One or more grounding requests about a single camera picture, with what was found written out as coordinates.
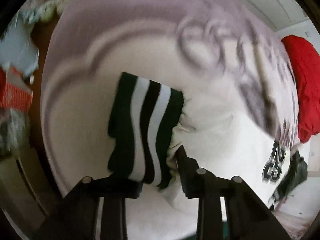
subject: white strip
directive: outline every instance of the white strip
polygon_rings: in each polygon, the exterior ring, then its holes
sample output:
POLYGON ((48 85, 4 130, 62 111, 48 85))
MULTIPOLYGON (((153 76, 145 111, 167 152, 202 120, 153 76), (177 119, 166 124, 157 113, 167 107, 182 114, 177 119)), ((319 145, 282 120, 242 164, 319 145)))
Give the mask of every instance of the white strip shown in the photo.
POLYGON ((129 179, 136 181, 142 181, 146 171, 140 132, 140 113, 149 84, 148 79, 138 77, 131 99, 130 113, 134 136, 134 164, 129 179))
POLYGON ((94 231, 95 240, 100 240, 103 202, 104 202, 104 197, 100 197, 98 202, 98 207, 97 207, 97 213, 96 213, 96 229, 94 231))
POLYGON ((5 217, 9 221, 10 225, 13 227, 14 231, 16 231, 17 235, 20 236, 22 240, 29 240, 29 238, 26 237, 26 235, 18 228, 16 223, 12 220, 12 218, 9 216, 9 214, 6 212, 6 210, 2 210, 5 217))
POLYGON ((159 97, 156 102, 155 108, 153 109, 148 127, 148 146, 153 161, 153 167, 155 169, 155 178, 152 182, 152 185, 155 186, 158 186, 161 182, 161 169, 156 150, 156 138, 159 125, 169 103, 170 95, 171 89, 168 86, 161 85, 159 97))

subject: striped cuff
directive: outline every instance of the striped cuff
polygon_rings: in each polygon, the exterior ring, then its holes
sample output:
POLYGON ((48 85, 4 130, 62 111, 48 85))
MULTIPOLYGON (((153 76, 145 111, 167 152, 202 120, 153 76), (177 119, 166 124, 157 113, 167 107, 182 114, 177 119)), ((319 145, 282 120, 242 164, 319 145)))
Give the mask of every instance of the striped cuff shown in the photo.
POLYGON ((116 147, 108 169, 120 178, 167 187, 167 150, 182 107, 180 91, 123 72, 109 120, 116 147))

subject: round metal bolt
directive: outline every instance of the round metal bolt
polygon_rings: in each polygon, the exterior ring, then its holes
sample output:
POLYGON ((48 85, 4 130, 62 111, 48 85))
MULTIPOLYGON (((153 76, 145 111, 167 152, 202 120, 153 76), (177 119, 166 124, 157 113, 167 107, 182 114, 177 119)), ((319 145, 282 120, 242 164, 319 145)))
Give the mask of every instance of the round metal bolt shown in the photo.
POLYGON ((204 175, 207 171, 204 168, 199 168, 196 170, 198 174, 204 175))
POLYGON ((82 181, 83 184, 88 184, 88 183, 90 183, 92 180, 93 180, 93 179, 92 179, 91 177, 87 176, 87 177, 83 177, 81 181, 82 181))
POLYGON ((243 179, 241 177, 239 177, 239 176, 234 176, 232 179, 236 183, 241 183, 243 181, 243 179))

